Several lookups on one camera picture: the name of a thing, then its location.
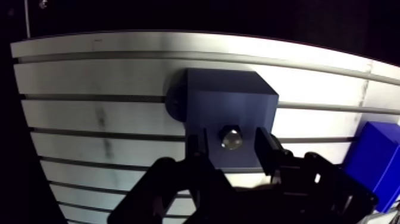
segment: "round knob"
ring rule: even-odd
[[[221,146],[228,150],[235,150],[243,144],[238,126],[225,126],[220,132],[220,138]]]

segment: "white background panel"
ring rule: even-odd
[[[278,138],[353,136],[359,113],[283,109],[276,111],[272,134]]]
[[[50,187],[57,201],[100,209],[114,210],[125,197],[120,194],[86,191],[63,186],[50,185]],[[191,198],[176,198],[167,214],[191,215],[195,210]]]
[[[98,163],[151,166],[158,158],[185,158],[184,142],[140,141],[31,133],[38,155]]]
[[[139,102],[23,101],[30,127],[184,135],[164,104]]]
[[[64,214],[66,219],[73,219],[81,222],[89,222],[95,224],[107,224],[107,217],[109,213],[101,211],[91,211],[85,209],[77,209],[69,206],[60,205],[60,209]],[[185,219],[172,219],[164,218],[162,220],[163,224],[181,224]]]
[[[23,108],[30,127],[185,134],[183,125],[167,114],[164,104],[24,100]],[[358,113],[280,108],[276,111],[272,133],[278,138],[352,136],[359,118]]]
[[[358,105],[365,82],[301,69],[191,60],[55,61],[14,69],[22,94],[165,95],[171,78],[188,67],[256,71],[288,102]]]
[[[76,185],[129,191],[144,175],[144,172],[115,170],[77,166],[41,161],[43,171],[49,181]],[[225,174],[232,186],[253,187],[268,183],[269,177],[263,173]]]
[[[283,41],[201,33],[124,32],[59,36],[11,44],[13,57],[98,51],[194,51],[278,58],[366,71],[370,60]]]

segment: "blue box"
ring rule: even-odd
[[[367,122],[345,170],[378,196],[376,210],[387,212],[400,193],[400,126]]]
[[[254,151],[255,131],[271,132],[278,94],[254,71],[187,70],[186,136],[202,136],[207,128],[208,157],[218,169],[260,170]],[[238,125],[243,138],[239,149],[221,146],[218,133]]]

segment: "dark blue cube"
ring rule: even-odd
[[[216,168],[260,168],[255,131],[258,127],[271,131],[278,97],[253,71],[188,69],[186,136],[202,136],[206,128],[209,158]],[[243,138],[236,150],[223,148],[218,136],[231,125],[240,127]]]

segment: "slotted metal panel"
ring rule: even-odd
[[[367,120],[400,123],[400,68],[297,43],[173,32],[95,33],[11,45],[31,136],[70,223],[106,218],[160,157],[184,158],[183,125],[165,93],[184,68],[256,71],[280,95],[273,126],[284,147],[332,163]],[[234,186],[268,183],[259,170]],[[194,210],[180,192],[164,223]]]

